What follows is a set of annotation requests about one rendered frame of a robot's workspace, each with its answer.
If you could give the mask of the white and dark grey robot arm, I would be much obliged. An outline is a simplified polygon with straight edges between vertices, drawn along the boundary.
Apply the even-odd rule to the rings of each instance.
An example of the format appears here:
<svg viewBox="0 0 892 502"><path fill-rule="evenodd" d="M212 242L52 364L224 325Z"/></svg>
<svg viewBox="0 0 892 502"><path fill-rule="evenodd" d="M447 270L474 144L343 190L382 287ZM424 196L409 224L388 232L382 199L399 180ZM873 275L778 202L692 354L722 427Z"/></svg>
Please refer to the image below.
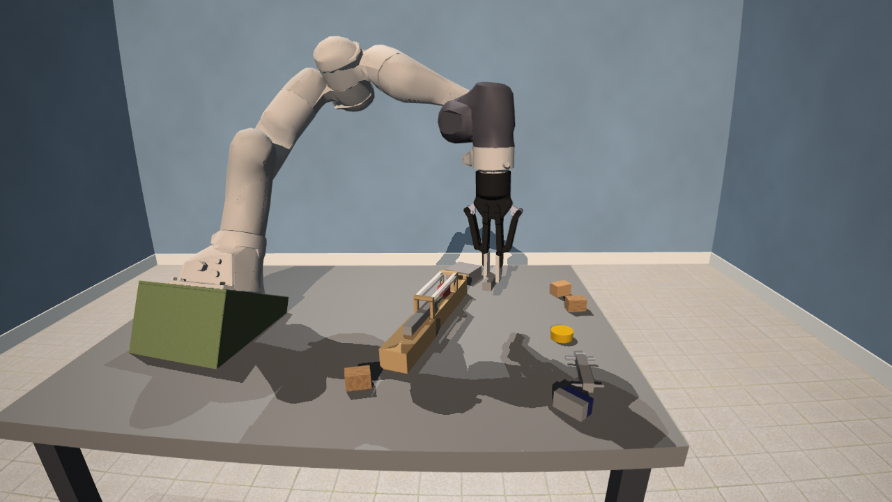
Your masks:
<svg viewBox="0 0 892 502"><path fill-rule="evenodd" d="M506 84L478 82L467 90L397 49L374 45L360 51L360 43L343 37L318 43L314 60L320 71L304 68L294 75L257 127L235 134L220 231L210 247L184 261L178 280L171 277L168 284L264 294L272 180L324 104L365 110L375 99L371 82L395 100L442 106L438 126L444 139L472 142L472 150L462 155L465 165L481 174L504 174L515 167L515 102Z"/></svg>

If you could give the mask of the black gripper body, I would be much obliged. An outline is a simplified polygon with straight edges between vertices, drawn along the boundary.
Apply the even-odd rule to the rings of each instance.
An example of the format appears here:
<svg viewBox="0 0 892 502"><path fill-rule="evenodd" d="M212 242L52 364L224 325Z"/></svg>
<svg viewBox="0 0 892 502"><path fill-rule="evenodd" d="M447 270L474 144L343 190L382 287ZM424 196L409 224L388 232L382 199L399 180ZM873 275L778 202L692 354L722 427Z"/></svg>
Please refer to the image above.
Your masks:
<svg viewBox="0 0 892 502"><path fill-rule="evenodd" d="M474 206L482 216L482 206L489 205L489 220L495 219L494 207L500 206L500 218L509 212L511 200L511 171L504 174L481 174L477 171L477 197Z"/></svg>

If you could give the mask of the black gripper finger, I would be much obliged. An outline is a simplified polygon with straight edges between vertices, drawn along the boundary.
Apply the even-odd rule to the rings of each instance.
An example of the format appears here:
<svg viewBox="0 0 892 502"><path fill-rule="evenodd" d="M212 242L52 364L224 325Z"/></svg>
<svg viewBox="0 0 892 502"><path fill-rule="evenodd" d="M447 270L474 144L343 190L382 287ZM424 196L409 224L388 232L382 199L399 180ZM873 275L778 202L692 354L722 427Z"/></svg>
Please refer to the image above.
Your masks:
<svg viewBox="0 0 892 502"><path fill-rule="evenodd" d="M466 218L468 219L470 232L472 236L472 246L474 249L478 249L482 252L482 266L484 267L484 279L489 274L490 271L490 230L491 230L491 219L489 220L489 205L484 204L482 206L482 242L480 238L480 231L477 224L477 209L474 204L467 206L464 209L464 213L466 214Z"/></svg>
<svg viewBox="0 0 892 502"><path fill-rule="evenodd" d="M509 253L512 248L512 244L515 238L517 220L521 216L523 209L517 208L515 204L512 204L511 208L511 222L509 226L509 235L507 235L507 241L504 246L504 231L503 231L503 219L500 218L500 206L496 204L494 207L495 213L495 234L496 234L496 253L495 253L495 282L500 282L502 279L502 266L503 266L503 254Z"/></svg>

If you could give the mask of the yellow short cylinder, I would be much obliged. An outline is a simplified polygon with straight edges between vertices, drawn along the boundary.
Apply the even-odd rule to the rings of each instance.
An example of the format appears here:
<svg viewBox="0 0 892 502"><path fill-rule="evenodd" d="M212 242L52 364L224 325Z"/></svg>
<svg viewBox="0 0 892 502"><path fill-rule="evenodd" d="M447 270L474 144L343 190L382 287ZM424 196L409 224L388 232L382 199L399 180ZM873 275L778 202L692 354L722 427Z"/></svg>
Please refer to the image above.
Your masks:
<svg viewBox="0 0 892 502"><path fill-rule="evenodd" d="M551 339L559 343L568 343L573 339L573 328L557 325L551 328Z"/></svg>

